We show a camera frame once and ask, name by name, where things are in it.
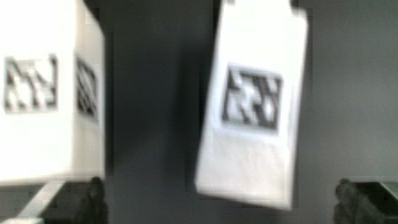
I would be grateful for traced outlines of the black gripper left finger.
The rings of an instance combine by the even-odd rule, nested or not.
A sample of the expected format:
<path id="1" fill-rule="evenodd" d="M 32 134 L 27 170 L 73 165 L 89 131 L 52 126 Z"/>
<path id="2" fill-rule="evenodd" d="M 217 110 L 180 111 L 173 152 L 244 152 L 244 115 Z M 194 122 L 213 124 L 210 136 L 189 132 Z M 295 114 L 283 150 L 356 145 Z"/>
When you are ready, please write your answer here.
<path id="1" fill-rule="evenodd" d="M 105 184 L 98 177 L 64 184 L 41 217 L 45 224 L 109 224 Z"/>

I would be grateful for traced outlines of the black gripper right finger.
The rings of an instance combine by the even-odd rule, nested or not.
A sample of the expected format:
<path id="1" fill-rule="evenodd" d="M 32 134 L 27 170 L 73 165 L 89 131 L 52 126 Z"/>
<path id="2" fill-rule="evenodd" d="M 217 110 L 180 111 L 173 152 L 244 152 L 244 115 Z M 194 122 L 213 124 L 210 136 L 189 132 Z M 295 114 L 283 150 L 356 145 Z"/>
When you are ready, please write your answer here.
<path id="1" fill-rule="evenodd" d="M 334 224 L 398 224 L 398 182 L 340 181 Z"/>

